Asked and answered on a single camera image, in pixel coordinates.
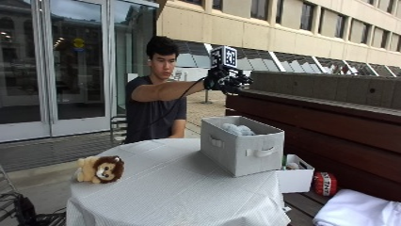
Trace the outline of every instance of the black hair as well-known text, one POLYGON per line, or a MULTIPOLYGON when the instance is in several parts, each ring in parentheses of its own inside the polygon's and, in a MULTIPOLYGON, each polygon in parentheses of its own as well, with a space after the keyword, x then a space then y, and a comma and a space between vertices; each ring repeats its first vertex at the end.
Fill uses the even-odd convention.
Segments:
POLYGON ((151 38, 147 44, 147 55, 150 59, 154 58, 155 54, 163 56, 176 54, 176 57, 179 57, 180 51, 175 41, 164 36, 155 36, 151 38))

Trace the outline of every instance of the gray t-shirt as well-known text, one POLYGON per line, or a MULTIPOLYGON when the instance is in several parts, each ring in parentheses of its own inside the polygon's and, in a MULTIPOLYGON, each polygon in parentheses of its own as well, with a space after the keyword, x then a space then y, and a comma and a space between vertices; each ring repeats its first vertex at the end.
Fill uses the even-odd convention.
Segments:
POLYGON ((187 97, 174 101, 138 102, 131 95, 142 85, 152 85, 150 76, 138 77, 126 86, 126 143, 168 138, 175 120, 187 120, 187 97))

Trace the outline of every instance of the man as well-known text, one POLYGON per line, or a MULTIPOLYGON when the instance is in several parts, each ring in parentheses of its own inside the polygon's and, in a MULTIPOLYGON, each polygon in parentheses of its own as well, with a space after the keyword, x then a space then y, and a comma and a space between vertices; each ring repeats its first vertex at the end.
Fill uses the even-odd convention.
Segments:
POLYGON ((126 87, 126 143, 184 137, 186 96, 204 90, 204 87, 216 89, 211 79, 206 79, 204 82, 167 82, 176 67, 179 54, 179 47, 171 39, 151 38, 147 45, 151 74, 134 79, 126 87))

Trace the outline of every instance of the round table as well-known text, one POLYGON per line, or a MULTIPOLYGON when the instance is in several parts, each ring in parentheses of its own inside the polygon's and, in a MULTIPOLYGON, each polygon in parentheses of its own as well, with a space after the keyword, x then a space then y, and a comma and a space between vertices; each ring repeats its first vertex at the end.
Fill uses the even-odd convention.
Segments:
POLYGON ((79 183, 74 176, 67 225, 272 225, 290 223, 276 171, 232 177, 200 152, 198 138, 127 144, 122 178, 79 183))

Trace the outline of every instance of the stuffed lion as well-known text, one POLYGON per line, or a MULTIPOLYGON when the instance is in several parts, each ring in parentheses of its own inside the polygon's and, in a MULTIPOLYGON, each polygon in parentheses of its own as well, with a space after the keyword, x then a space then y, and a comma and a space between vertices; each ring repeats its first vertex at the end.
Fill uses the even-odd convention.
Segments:
POLYGON ((79 182, 107 184, 120 179, 124 171, 124 162, 119 156, 91 156, 78 159, 80 172, 76 175, 79 182))

